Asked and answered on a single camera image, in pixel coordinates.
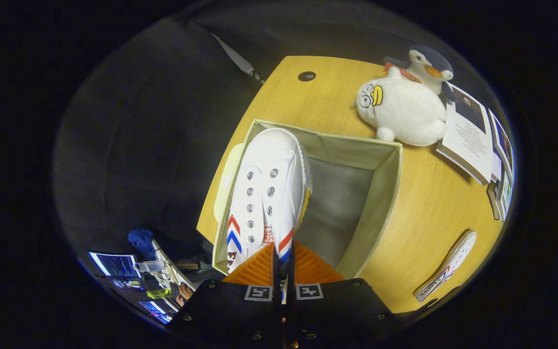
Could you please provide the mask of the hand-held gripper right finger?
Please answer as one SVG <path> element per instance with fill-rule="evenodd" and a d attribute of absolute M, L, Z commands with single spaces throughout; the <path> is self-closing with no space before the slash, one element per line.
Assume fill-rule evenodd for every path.
<path fill-rule="evenodd" d="M 376 349 L 400 329 L 400 320 L 364 279 L 345 279 L 297 241 L 289 266 L 288 349 Z"/>

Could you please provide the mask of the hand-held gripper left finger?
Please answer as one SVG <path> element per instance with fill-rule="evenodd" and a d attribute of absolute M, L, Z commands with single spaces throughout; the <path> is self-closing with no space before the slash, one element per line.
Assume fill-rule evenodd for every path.
<path fill-rule="evenodd" d="M 204 281 L 167 326 L 192 349 L 279 349 L 280 281 L 268 245 L 223 281 Z"/>

